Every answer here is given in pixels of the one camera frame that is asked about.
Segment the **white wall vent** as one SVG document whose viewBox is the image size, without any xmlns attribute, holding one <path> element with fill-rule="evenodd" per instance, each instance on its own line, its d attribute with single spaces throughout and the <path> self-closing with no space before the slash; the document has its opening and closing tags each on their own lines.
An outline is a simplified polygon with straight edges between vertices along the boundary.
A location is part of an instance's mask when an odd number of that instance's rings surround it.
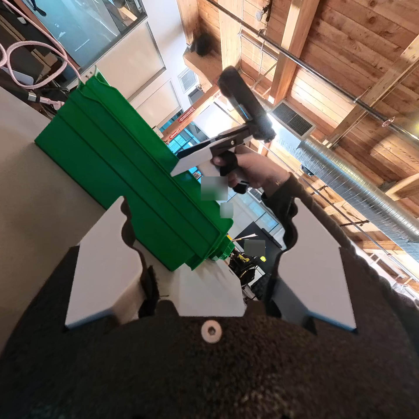
<svg viewBox="0 0 419 419">
<path fill-rule="evenodd" d="M 198 83 L 197 75 L 188 67 L 178 75 L 178 80 L 183 93 L 189 92 Z"/>
</svg>

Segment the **large window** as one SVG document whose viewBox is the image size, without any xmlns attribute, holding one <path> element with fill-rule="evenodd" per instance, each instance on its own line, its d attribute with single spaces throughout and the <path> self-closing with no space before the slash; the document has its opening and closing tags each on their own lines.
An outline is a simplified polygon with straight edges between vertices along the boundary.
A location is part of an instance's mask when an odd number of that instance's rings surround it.
<svg viewBox="0 0 419 419">
<path fill-rule="evenodd" d="M 195 124 L 190 123 L 168 144 L 173 154 L 200 144 L 208 139 L 207 135 Z"/>
</svg>

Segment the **white door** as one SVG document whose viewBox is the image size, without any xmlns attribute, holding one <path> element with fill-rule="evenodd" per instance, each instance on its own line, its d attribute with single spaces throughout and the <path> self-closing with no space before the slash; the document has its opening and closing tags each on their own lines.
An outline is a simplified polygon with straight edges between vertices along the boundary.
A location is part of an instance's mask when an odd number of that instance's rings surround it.
<svg viewBox="0 0 419 419">
<path fill-rule="evenodd" d="M 126 99 L 136 96 L 165 64 L 148 23 L 136 26 L 96 63 L 108 84 Z"/>
<path fill-rule="evenodd" d="M 147 96 L 139 95 L 130 103 L 151 128 L 161 128 L 181 110 L 181 103 L 171 80 Z"/>
</svg>

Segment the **person's right hand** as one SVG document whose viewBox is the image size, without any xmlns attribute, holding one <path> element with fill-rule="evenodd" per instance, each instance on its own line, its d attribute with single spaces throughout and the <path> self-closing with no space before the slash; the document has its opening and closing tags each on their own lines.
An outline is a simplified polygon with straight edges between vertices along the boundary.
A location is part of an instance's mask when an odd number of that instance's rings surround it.
<svg viewBox="0 0 419 419">
<path fill-rule="evenodd" d="M 240 169 L 227 176 L 231 188 L 244 179 L 252 188 L 261 188 L 265 196 L 270 198 L 291 176 L 283 167 L 245 145 L 237 146 L 234 153 Z"/>
</svg>

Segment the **black yellow bag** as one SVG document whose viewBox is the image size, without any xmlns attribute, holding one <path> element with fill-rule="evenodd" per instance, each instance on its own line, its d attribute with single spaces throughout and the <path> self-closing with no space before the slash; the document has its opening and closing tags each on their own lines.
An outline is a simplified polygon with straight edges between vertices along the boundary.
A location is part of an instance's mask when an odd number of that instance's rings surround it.
<svg viewBox="0 0 419 419">
<path fill-rule="evenodd" d="M 255 272 L 258 268 L 256 257 L 248 256 L 236 249 L 230 255 L 228 267 L 238 277 L 242 287 L 254 280 Z"/>
</svg>

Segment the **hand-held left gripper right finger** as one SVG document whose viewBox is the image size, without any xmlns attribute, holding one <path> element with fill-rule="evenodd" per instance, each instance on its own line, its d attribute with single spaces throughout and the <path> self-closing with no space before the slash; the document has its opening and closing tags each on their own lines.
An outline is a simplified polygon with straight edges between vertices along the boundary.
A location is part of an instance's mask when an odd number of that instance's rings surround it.
<svg viewBox="0 0 419 419">
<path fill-rule="evenodd" d="M 281 319 L 298 326 L 316 319 L 356 331 L 340 244 L 299 198 L 292 198 L 288 214 L 291 243 L 279 255 L 272 293 Z"/>
</svg>

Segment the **metal ceiling vent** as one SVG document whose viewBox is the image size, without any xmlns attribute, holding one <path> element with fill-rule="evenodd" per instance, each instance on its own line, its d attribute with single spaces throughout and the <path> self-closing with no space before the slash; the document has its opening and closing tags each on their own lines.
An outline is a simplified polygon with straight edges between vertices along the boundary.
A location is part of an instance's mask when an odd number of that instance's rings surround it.
<svg viewBox="0 0 419 419">
<path fill-rule="evenodd" d="M 285 99 L 272 108 L 269 114 L 299 139 L 307 139 L 317 128 L 314 122 L 303 116 L 294 105 Z"/>
</svg>

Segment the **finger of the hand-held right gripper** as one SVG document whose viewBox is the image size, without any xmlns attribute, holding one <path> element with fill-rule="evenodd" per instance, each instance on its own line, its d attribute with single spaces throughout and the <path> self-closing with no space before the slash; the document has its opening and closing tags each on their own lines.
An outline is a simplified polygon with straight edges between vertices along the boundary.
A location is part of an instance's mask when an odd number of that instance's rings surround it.
<svg viewBox="0 0 419 419">
<path fill-rule="evenodd" d="M 211 146 L 193 146 L 186 150 L 182 150 L 175 156 L 177 157 L 178 161 L 170 173 L 170 176 L 172 177 L 210 161 L 212 159 Z"/>
<path fill-rule="evenodd" d="M 176 157 L 178 160 L 205 160 L 205 158 L 211 160 L 214 156 L 219 154 L 217 151 L 217 143 L 219 140 L 219 137 L 208 139 L 177 152 Z"/>
</svg>

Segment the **wooden ceiling beams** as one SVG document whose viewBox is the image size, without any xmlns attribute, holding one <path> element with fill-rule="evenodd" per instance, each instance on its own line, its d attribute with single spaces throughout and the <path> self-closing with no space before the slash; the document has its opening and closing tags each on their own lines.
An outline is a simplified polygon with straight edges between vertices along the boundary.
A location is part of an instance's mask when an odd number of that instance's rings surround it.
<svg viewBox="0 0 419 419">
<path fill-rule="evenodd" d="M 307 139 L 353 165 L 418 219 L 418 1 L 177 1 L 185 53 L 204 89 L 234 65 L 270 110 L 287 100 L 317 128 Z M 259 152 L 286 164 L 369 254 L 411 257 L 283 145 L 280 123 Z"/>
</svg>

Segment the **glass partition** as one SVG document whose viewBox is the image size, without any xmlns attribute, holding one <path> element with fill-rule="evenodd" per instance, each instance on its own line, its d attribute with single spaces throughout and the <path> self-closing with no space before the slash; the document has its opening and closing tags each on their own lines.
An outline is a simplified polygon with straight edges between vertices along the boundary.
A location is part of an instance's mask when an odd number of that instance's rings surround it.
<svg viewBox="0 0 419 419">
<path fill-rule="evenodd" d="M 140 0 L 23 1 L 83 69 L 147 17 Z"/>
</svg>

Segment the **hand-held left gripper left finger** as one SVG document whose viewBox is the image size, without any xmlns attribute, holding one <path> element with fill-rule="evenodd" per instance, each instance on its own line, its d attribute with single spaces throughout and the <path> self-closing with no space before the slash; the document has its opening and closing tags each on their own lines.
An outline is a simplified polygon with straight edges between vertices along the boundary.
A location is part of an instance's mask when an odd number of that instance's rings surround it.
<svg viewBox="0 0 419 419">
<path fill-rule="evenodd" d="M 80 241 L 66 328 L 108 316 L 125 324 L 153 314 L 158 285 L 153 267 L 133 247 L 131 218 L 127 198 L 121 196 Z"/>
</svg>

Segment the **silver air duct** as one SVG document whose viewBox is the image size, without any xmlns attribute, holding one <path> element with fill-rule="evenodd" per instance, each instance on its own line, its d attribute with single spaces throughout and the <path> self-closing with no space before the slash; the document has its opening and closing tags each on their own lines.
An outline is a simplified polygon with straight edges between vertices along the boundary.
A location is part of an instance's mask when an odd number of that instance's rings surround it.
<svg viewBox="0 0 419 419">
<path fill-rule="evenodd" d="M 304 167 L 331 187 L 416 261 L 419 222 L 412 214 L 368 181 L 353 165 L 323 144 L 309 139 L 283 145 Z"/>
</svg>

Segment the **black partition screen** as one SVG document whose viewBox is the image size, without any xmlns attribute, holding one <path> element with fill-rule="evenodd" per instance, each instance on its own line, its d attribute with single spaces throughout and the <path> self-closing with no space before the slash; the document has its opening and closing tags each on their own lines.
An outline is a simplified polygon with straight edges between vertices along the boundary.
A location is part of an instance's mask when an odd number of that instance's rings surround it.
<svg viewBox="0 0 419 419">
<path fill-rule="evenodd" d="M 249 257 L 265 274 L 271 274 L 275 261 L 283 246 L 265 228 L 260 228 L 255 222 L 238 234 L 235 242 L 244 255 Z"/>
</svg>

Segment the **wooden post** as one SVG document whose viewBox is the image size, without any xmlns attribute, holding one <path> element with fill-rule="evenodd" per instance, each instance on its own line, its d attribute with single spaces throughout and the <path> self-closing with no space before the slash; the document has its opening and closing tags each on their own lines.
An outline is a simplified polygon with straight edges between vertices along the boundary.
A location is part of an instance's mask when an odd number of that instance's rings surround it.
<svg viewBox="0 0 419 419">
<path fill-rule="evenodd" d="M 164 130 L 163 142 L 168 145 L 181 131 L 183 131 L 193 120 L 198 117 L 217 97 L 220 96 L 220 88 L 214 84 L 203 94 L 191 107 L 181 114 L 168 128 Z"/>
</svg>

